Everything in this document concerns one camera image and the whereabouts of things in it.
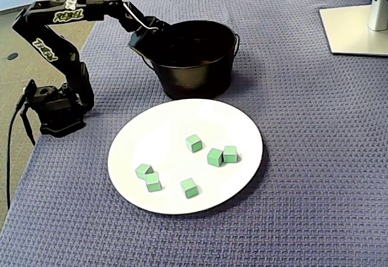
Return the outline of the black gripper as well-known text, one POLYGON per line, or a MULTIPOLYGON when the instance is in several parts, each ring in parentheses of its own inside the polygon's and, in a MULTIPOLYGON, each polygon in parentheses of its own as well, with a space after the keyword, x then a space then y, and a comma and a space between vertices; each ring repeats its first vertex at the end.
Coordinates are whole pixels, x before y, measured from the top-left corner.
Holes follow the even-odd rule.
POLYGON ((131 35, 128 46, 139 55, 148 59, 155 59, 162 49, 170 24, 155 16, 146 16, 144 24, 148 27, 157 27, 157 30, 147 30, 143 26, 137 28, 131 35))

